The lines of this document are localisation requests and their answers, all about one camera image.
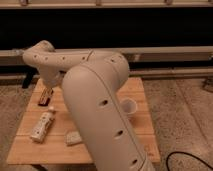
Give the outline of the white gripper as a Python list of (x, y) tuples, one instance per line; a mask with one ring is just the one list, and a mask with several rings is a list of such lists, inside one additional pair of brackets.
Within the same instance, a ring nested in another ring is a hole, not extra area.
[(54, 88), (61, 84), (62, 76), (58, 70), (55, 69), (43, 69), (39, 70), (41, 79), (44, 85), (48, 88)]

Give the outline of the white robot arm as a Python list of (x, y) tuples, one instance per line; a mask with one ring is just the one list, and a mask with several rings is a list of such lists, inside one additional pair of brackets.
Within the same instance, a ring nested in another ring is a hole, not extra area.
[(44, 85), (62, 89), (64, 103), (98, 171), (155, 171), (123, 111), (117, 91), (129, 77), (114, 51), (57, 52), (43, 40), (23, 53)]

